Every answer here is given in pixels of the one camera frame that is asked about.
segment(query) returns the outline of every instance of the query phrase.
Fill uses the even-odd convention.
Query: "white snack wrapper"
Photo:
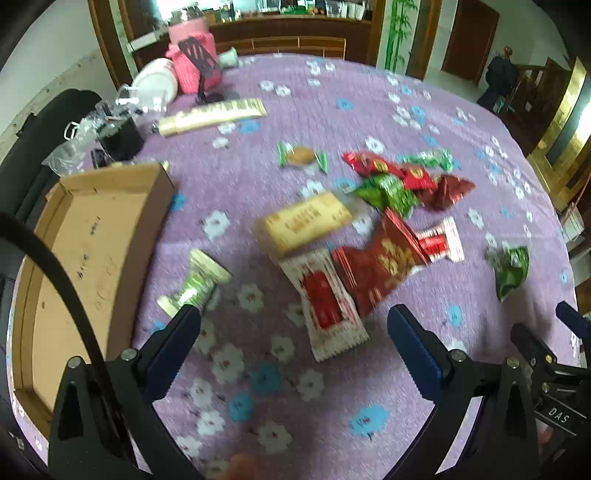
[[[280,266],[291,284],[300,292],[312,353],[317,362],[322,362],[369,340],[353,298],[347,293],[336,274],[328,249],[323,248],[290,258],[281,262]],[[323,272],[326,275],[342,315],[340,323],[327,329],[319,326],[312,303],[302,286],[304,277],[315,272]]]

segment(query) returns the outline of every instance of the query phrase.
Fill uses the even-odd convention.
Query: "green candy wrapper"
[[[322,173],[329,172],[329,159],[325,152],[314,151],[308,147],[295,146],[289,143],[279,142],[277,144],[278,162],[280,167],[307,167],[316,160]]]
[[[175,295],[162,295],[157,303],[169,316],[174,317],[185,304],[203,308],[219,283],[228,283],[232,276],[201,250],[191,250],[190,271]]]
[[[421,152],[418,155],[405,155],[402,157],[403,163],[412,163],[425,168],[441,167],[447,173],[453,170],[453,158],[449,150],[433,150]]]
[[[416,195],[404,188],[402,180],[388,173],[366,179],[353,194],[381,211],[390,207],[405,219],[412,215],[418,204]]]
[[[495,267],[496,296],[500,301],[518,288],[527,278],[530,269],[530,253],[527,247],[509,248],[499,258]]]

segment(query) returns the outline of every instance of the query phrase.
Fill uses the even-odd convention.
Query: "purple tablecloth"
[[[242,98],[262,98],[268,117],[153,136],[138,156],[169,160],[178,195],[155,247],[133,345],[168,322],[156,299],[180,287],[192,248],[233,275],[205,312],[202,335],[168,396],[155,403],[198,470],[212,478],[234,453],[247,452],[258,457],[262,479],[382,478],[433,406],[420,397],[386,332],[388,309],[397,303],[473,359],[499,362],[515,352],[509,330],[519,321],[561,362],[576,363],[571,334],[554,316],[561,300],[575,305],[560,225],[497,117],[414,79],[339,60],[251,57],[227,72],[225,83]],[[180,98],[174,110],[192,104]],[[324,150],[329,174],[278,168],[278,141]],[[447,212],[417,208],[408,223],[424,229],[452,215],[466,259],[442,260],[407,279],[364,320],[369,342],[317,364],[299,295],[261,251],[253,220],[302,194],[358,183],[341,160],[344,151],[369,148],[396,160],[437,147],[452,152],[453,174],[476,188]],[[371,222],[360,222],[310,249],[361,246],[370,233]],[[505,242],[527,245],[531,264],[524,285],[501,303],[485,252]],[[13,406],[46,458],[47,442]],[[464,428],[448,462],[466,434]]]

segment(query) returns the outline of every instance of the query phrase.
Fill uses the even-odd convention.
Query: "bamboo plant painting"
[[[413,0],[392,0],[392,11],[390,17],[390,32],[386,47],[386,70],[396,71],[399,63],[404,65],[405,60],[400,55],[400,45],[412,33],[413,27],[408,19],[408,12],[416,10],[417,6]]]

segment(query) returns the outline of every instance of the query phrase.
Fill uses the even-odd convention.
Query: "screw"
[[[82,363],[82,358],[80,358],[79,356],[73,356],[72,358],[70,358],[68,360],[68,367],[70,367],[70,368],[76,368],[81,363]]]
[[[128,362],[138,356],[138,351],[135,348],[126,348],[121,352],[121,358]]]
[[[466,354],[461,350],[452,350],[449,354],[456,362],[463,362],[466,359]]]
[[[509,358],[507,358],[507,365],[515,369],[519,366],[519,360],[517,360],[514,356],[510,356]]]

